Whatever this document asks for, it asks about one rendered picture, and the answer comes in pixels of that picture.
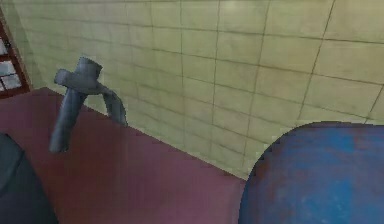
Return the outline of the blue round container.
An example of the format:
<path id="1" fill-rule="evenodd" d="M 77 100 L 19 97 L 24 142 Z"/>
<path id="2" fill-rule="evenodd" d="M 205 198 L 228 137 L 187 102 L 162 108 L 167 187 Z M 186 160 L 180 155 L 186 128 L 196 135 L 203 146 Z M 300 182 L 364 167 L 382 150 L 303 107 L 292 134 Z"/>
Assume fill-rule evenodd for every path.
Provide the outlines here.
<path id="1" fill-rule="evenodd" d="M 238 224 L 384 224 L 384 125 L 313 122 L 255 162 Z"/>

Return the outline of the maroon sink counter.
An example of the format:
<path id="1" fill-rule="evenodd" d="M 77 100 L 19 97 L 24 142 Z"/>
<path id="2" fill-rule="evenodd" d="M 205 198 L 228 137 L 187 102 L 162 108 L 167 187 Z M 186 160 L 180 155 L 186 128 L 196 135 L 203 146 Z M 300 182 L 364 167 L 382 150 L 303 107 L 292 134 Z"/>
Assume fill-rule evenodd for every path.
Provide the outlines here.
<path id="1" fill-rule="evenodd" d="M 0 187 L 0 224 L 238 224 L 244 180 L 82 107 L 70 148 L 49 139 L 62 95 L 0 100 L 4 146 L 23 151 L 18 187 Z"/>

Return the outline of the grey metal faucet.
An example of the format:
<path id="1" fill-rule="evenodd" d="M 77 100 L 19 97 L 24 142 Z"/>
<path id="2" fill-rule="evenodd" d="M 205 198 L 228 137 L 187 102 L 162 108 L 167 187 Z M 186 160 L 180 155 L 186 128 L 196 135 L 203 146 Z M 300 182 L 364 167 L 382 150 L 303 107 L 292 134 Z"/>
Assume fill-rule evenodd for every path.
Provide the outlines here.
<path id="1" fill-rule="evenodd" d="M 123 126 L 128 125 L 121 98 L 98 81 L 102 69 L 97 62 L 80 57 L 74 71 L 59 69 L 56 72 L 54 83 L 65 87 L 66 92 L 50 137 L 50 152 L 61 153 L 69 149 L 71 132 L 89 95 L 101 95 L 108 117 Z"/>

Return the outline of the dark grey sink basin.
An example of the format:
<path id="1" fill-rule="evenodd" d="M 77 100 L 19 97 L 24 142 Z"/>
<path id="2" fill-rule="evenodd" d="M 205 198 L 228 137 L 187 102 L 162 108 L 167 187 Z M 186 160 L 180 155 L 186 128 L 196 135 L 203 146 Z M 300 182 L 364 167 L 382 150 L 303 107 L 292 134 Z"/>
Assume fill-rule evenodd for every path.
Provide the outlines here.
<path id="1" fill-rule="evenodd" d="M 0 133 L 0 224 L 59 224 L 25 151 Z"/>

